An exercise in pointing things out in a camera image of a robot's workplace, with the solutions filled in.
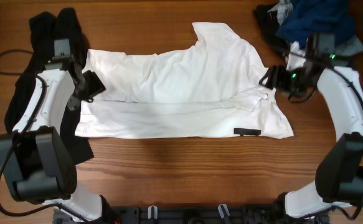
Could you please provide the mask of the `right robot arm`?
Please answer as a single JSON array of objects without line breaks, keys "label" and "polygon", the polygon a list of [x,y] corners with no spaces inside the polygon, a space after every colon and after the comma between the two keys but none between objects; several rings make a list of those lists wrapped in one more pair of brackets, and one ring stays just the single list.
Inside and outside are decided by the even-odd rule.
[{"label": "right robot arm", "polygon": [[288,94],[290,103],[325,99],[336,143],[318,165],[312,183],[283,194],[275,202],[275,218],[307,220],[339,210],[355,220],[363,208],[363,91],[359,73],[334,53],[334,37],[314,34],[304,52],[276,46],[287,65],[272,66],[259,84]]}]

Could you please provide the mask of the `white polo shirt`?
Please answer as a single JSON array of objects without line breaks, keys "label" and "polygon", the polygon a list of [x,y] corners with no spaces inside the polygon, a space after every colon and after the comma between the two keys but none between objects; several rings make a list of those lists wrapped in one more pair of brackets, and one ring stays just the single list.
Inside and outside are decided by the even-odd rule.
[{"label": "white polo shirt", "polygon": [[128,55],[90,49],[85,69],[105,91],[83,103],[75,134],[86,138],[227,138],[237,128],[270,138],[293,135],[258,52],[227,24],[193,23],[185,50]]}]

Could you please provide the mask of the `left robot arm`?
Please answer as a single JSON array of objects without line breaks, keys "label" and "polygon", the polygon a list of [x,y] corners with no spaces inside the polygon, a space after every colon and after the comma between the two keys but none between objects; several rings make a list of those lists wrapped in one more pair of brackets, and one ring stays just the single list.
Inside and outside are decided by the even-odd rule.
[{"label": "left robot arm", "polygon": [[0,212],[24,217],[55,207],[74,223],[117,222],[104,197],[78,183],[59,134],[65,111],[93,102],[105,87],[95,73],[82,73],[68,39],[54,41],[54,56],[33,78],[24,114],[10,134],[0,135]]}]

